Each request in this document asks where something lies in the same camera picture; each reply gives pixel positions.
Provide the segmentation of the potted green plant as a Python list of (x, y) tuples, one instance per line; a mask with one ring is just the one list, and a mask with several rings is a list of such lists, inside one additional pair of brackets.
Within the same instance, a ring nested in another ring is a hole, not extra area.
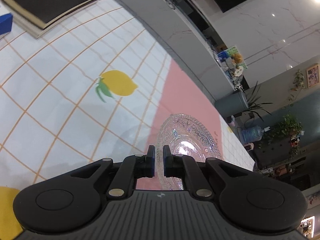
[(260, 112), (263, 111), (268, 115), (272, 115), (271, 112), (265, 109), (265, 106), (271, 105), (272, 102), (258, 102), (261, 98), (261, 96), (259, 95), (259, 91), (260, 85), (257, 81), (253, 90), (249, 94), (245, 94), (245, 99), (247, 100), (247, 108), (242, 111), (242, 113), (249, 114), (253, 118), (258, 117), (261, 121), (264, 121)]

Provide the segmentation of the clear glass plate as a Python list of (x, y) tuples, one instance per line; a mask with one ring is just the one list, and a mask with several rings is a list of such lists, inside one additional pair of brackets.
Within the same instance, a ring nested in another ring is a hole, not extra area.
[(187, 114), (170, 115), (159, 130), (156, 145), (156, 172), (164, 190), (183, 190), (179, 178), (164, 176), (162, 149), (165, 145), (173, 155), (188, 155), (198, 162), (204, 163), (209, 157), (222, 159), (217, 142), (201, 122)]

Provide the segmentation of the lemon print tablecloth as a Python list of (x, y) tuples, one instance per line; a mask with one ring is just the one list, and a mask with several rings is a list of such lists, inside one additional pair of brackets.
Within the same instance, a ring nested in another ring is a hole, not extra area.
[[(12, 202), (29, 185), (104, 157), (142, 153), (173, 59), (114, 0), (99, 0), (35, 39), (1, 39), (1, 239), (21, 227)], [(253, 160), (220, 116), (223, 160)]]

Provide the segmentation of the blue water jug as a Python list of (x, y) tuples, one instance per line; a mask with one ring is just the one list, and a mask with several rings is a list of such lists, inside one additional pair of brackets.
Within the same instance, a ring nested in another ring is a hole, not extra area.
[(252, 142), (260, 141), (265, 132), (270, 130), (270, 126), (261, 128), (260, 126), (254, 126), (250, 128), (240, 129), (240, 141), (243, 144), (249, 144)]

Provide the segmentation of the pink table runner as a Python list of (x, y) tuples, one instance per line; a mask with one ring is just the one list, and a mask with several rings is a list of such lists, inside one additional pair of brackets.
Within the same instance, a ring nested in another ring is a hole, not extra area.
[(151, 128), (143, 125), (136, 143), (145, 152), (149, 145), (157, 144), (157, 135), (163, 122), (172, 114), (184, 113), (199, 120), (214, 138), (223, 155), (220, 115), (212, 103), (193, 83), (179, 65), (172, 60), (164, 83), (160, 101), (151, 106)]

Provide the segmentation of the white tv cabinet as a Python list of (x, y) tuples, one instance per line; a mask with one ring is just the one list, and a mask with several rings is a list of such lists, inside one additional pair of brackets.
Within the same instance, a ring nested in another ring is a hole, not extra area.
[(147, 29), (210, 100), (234, 93), (208, 43), (192, 23), (165, 0), (115, 0)]

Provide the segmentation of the white and blue box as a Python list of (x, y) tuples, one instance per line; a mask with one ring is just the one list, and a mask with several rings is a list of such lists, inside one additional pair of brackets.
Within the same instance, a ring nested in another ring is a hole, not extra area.
[(11, 13), (0, 16), (0, 39), (11, 32), (13, 16)]

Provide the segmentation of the black notebook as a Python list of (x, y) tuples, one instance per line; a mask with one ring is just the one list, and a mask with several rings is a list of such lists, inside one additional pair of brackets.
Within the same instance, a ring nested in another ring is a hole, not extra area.
[(34, 38), (98, 0), (1, 0), (13, 21)]

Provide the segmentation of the teddy bear toy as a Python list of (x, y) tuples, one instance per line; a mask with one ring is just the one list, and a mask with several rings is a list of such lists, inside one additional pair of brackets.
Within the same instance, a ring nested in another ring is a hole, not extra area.
[(243, 58), (242, 58), (242, 55), (239, 54), (239, 53), (234, 53), (232, 55), (232, 60), (235, 64), (240, 64), (243, 62)]

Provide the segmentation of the grey trash bin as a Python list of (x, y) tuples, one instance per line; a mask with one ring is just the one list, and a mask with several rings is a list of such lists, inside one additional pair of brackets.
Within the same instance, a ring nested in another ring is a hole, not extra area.
[(235, 115), (249, 109), (246, 94), (242, 91), (238, 91), (217, 100), (214, 106), (223, 118), (227, 118), (231, 115)]

